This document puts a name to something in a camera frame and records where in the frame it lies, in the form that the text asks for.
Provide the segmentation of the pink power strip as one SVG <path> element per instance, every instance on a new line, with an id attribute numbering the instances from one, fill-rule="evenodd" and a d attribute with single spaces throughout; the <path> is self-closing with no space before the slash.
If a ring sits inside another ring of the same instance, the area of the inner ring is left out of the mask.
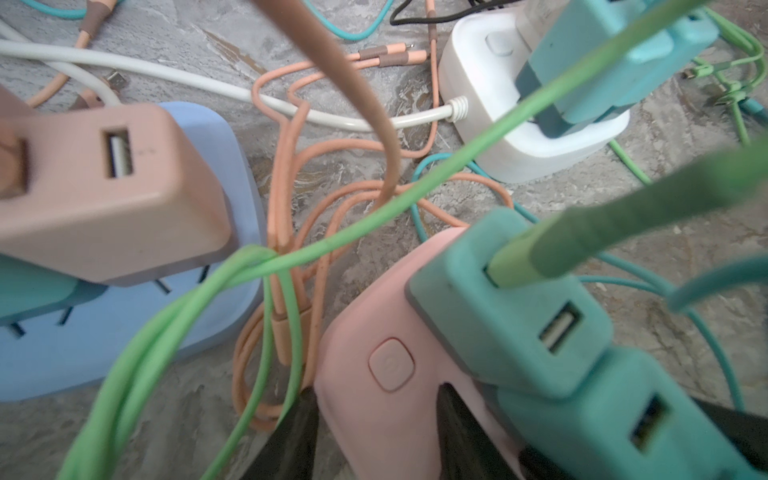
<path id="1" fill-rule="evenodd" d="M 488 411 L 406 298 L 410 277 L 455 240 L 449 228 L 417 247 L 354 300 L 323 334 L 314 382 L 320 412 L 359 479 L 437 479 L 437 394 L 451 384 L 501 458 L 492 478 L 520 475 L 519 447 Z"/>

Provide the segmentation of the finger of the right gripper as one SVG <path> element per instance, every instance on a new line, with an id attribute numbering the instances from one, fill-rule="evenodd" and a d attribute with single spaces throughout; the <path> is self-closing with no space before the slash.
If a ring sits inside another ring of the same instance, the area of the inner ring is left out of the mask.
<path id="1" fill-rule="evenodd" d="M 693 398 L 699 408 L 755 468 L 767 467 L 767 418 Z"/>

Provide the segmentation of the teal USB charger with green cable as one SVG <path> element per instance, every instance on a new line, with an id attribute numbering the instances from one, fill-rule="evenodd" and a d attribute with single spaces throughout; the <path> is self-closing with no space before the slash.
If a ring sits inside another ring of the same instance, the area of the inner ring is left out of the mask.
<path id="1" fill-rule="evenodd" d="M 499 390 L 565 399 L 613 342 L 613 323 L 572 275 L 496 286 L 485 269 L 526 229 L 498 208 L 466 229 L 408 281 L 407 297 L 454 362 Z"/>

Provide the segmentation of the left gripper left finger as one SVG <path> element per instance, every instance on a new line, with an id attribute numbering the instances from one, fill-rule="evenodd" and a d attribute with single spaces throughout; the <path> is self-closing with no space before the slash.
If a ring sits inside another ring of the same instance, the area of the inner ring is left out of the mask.
<path id="1" fill-rule="evenodd" d="M 240 479 L 312 479 L 319 420 L 317 397 L 308 387 Z"/>

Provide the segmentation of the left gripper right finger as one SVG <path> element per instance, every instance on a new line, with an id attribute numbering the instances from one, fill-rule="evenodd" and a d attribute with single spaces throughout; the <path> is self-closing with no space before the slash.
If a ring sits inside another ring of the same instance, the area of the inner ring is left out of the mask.
<path id="1" fill-rule="evenodd" d="M 440 479 L 512 479 L 509 467 L 451 384 L 436 400 Z"/>

